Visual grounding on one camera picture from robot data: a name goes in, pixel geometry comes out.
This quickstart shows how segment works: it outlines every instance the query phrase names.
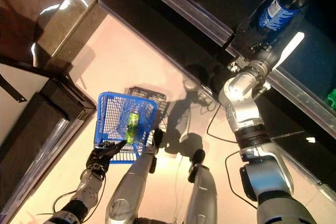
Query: black panel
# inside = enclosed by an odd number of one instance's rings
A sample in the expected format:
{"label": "black panel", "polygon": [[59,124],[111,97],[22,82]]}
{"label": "black panel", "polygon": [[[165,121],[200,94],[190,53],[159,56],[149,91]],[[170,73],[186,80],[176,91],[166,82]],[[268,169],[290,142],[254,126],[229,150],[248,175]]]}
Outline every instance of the black panel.
{"label": "black panel", "polygon": [[[307,137],[315,137],[315,143],[308,142]],[[336,156],[320,143],[320,139],[324,137],[304,132],[277,139],[276,142],[319,180],[326,183],[331,182],[327,178],[336,169]]]}
{"label": "black panel", "polygon": [[0,208],[3,208],[49,135],[66,118],[35,93],[0,148]]}

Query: green can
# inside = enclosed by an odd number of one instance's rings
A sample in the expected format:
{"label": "green can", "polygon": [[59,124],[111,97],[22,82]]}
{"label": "green can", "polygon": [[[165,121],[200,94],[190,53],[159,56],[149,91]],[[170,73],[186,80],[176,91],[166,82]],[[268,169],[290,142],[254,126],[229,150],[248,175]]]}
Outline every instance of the green can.
{"label": "green can", "polygon": [[135,141],[135,136],[138,131],[140,114],[138,111],[133,111],[130,113],[128,118],[127,129],[126,129],[126,141],[128,144],[133,144]]}

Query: black cable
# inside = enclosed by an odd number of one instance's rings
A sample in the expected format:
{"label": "black cable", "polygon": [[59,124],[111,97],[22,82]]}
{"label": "black cable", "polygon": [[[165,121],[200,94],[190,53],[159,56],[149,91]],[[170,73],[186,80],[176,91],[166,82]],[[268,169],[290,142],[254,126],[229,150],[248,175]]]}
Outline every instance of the black cable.
{"label": "black cable", "polygon": [[214,136],[214,135],[212,135],[212,134],[209,133],[210,126],[211,126],[211,124],[212,124],[214,118],[216,117],[216,115],[217,115],[217,113],[218,113],[220,107],[221,107],[221,105],[218,106],[218,109],[217,109],[216,113],[215,113],[214,116],[212,117],[212,119],[211,119],[211,121],[210,121],[210,124],[209,124],[209,126],[208,126],[208,129],[206,130],[206,134],[208,134],[209,136],[212,136],[212,137],[214,137],[214,138],[216,138],[216,139],[218,139],[218,140],[222,140],[222,141],[225,141],[225,142],[228,142],[228,143],[236,144],[237,142],[235,142],[235,141],[230,141],[230,140],[222,139],[222,138],[220,138],[220,137],[218,137],[218,136]]}
{"label": "black cable", "polygon": [[242,196],[240,196],[239,194],[237,194],[235,191],[233,191],[232,189],[232,185],[231,185],[231,180],[230,180],[230,175],[229,175],[229,170],[227,169],[227,160],[229,157],[237,154],[239,151],[233,152],[232,154],[228,155],[225,159],[225,169],[226,169],[226,173],[227,173],[227,179],[229,180],[229,185],[230,185],[230,189],[232,191],[232,193],[234,195],[236,195],[238,198],[242,199],[243,201],[245,201],[246,203],[248,203],[250,206],[252,206],[253,208],[257,209],[253,204],[251,204],[250,202],[248,202],[246,199],[244,199]]}
{"label": "black cable", "polygon": [[97,203],[95,209],[94,209],[94,210],[92,211],[92,213],[90,214],[90,216],[89,216],[85,221],[83,221],[82,223],[87,222],[87,221],[91,218],[91,216],[94,214],[94,212],[95,212],[95,210],[97,209],[97,207],[99,206],[99,203],[100,203],[100,201],[101,201],[101,198],[103,197],[104,190],[105,190],[105,185],[106,185],[106,175],[105,175],[105,174],[103,174],[103,179],[104,179],[104,186],[103,186],[103,191],[101,192],[101,195],[100,195],[100,199],[99,199],[99,201],[98,201],[98,203]]}
{"label": "black cable", "polygon": [[70,194],[75,193],[76,191],[77,191],[77,190],[70,191],[70,192],[68,192],[68,193],[66,193],[66,194],[62,194],[62,195],[59,196],[57,199],[55,199],[55,201],[54,201],[54,203],[53,203],[53,213],[56,213],[55,206],[56,206],[57,201],[59,201],[60,199],[62,199],[62,198],[65,197],[65,196],[68,196],[68,195],[70,195]]}

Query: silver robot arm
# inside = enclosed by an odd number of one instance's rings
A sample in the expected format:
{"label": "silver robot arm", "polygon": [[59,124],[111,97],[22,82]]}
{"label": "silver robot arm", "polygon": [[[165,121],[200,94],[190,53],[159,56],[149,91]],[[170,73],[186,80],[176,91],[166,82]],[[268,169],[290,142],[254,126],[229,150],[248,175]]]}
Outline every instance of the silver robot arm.
{"label": "silver robot arm", "polygon": [[276,145],[270,141],[253,100],[253,91],[278,62],[276,53],[261,51],[220,94],[227,119],[247,164],[240,169],[245,194],[258,202],[258,224],[315,224],[308,210],[292,198],[293,181]]}
{"label": "silver robot arm", "polygon": [[102,147],[93,149],[70,202],[61,211],[54,213],[44,224],[83,223],[90,209],[98,202],[98,192],[108,171],[110,159],[120,152],[125,144],[126,141],[118,144],[104,143]]}

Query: cable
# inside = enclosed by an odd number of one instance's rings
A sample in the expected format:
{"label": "cable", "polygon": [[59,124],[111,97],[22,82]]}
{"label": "cable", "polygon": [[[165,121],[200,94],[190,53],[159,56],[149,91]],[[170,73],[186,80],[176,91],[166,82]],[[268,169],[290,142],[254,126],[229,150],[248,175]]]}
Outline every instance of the cable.
{"label": "cable", "polygon": [[104,179],[104,186],[103,186],[103,191],[101,192],[101,195],[100,195],[100,199],[99,199],[99,201],[98,201],[96,207],[94,208],[94,210],[93,210],[92,213],[90,214],[90,216],[89,216],[85,221],[83,221],[82,223],[87,222],[87,221],[91,218],[91,216],[94,214],[94,212],[95,212],[95,210],[97,209],[97,207],[99,206],[99,203],[100,203],[100,201],[101,201],[101,198],[103,197],[104,190],[105,190],[105,185],[106,185],[106,175],[105,175],[105,174],[103,174],[103,179]]}
{"label": "cable", "polygon": [[177,222],[177,208],[178,208],[178,203],[179,203],[179,200],[177,198],[177,176],[178,176],[178,171],[180,170],[182,159],[183,159],[183,156],[181,157],[181,160],[180,160],[180,162],[178,164],[176,175],[175,175],[175,200],[176,200],[176,206],[175,206],[175,210],[174,210],[174,221],[173,221],[173,224],[176,224],[176,222]]}
{"label": "cable", "polygon": [[214,138],[216,138],[216,139],[218,139],[218,140],[225,141],[225,142],[228,142],[228,143],[236,144],[237,142],[235,142],[235,141],[230,141],[230,140],[222,139],[222,138],[220,138],[220,137],[218,137],[218,136],[214,136],[214,135],[212,135],[212,134],[209,133],[210,126],[211,126],[211,124],[212,124],[214,118],[216,117],[216,115],[217,115],[217,113],[218,113],[220,107],[221,107],[221,105],[218,106],[218,109],[217,109],[216,113],[215,113],[214,116],[212,117],[212,119],[211,119],[211,121],[210,121],[210,124],[209,124],[209,126],[208,126],[208,129],[206,130],[206,134],[208,134],[209,136],[212,136],[212,137],[214,137]]}
{"label": "cable", "polygon": [[54,201],[54,203],[53,203],[53,213],[56,213],[55,205],[56,205],[57,201],[59,201],[60,199],[62,199],[62,198],[65,197],[65,196],[68,196],[68,195],[70,195],[70,194],[75,193],[76,191],[77,191],[77,190],[70,191],[70,192],[68,192],[68,193],[66,193],[66,194],[62,194],[62,195],[59,196],[57,199],[55,199],[55,201]]}
{"label": "cable", "polygon": [[248,202],[246,199],[244,199],[242,196],[240,196],[239,194],[237,194],[235,191],[233,191],[232,189],[232,185],[231,185],[231,180],[230,180],[230,175],[229,175],[229,170],[227,169],[227,160],[229,157],[237,154],[239,151],[233,152],[232,154],[228,155],[225,159],[225,169],[226,169],[226,173],[227,173],[227,179],[229,180],[229,185],[230,185],[230,189],[232,191],[232,193],[234,195],[236,195],[238,198],[242,199],[243,201],[245,201],[246,203],[248,203],[250,206],[252,206],[254,209],[257,209],[253,204],[251,204],[250,202]]}

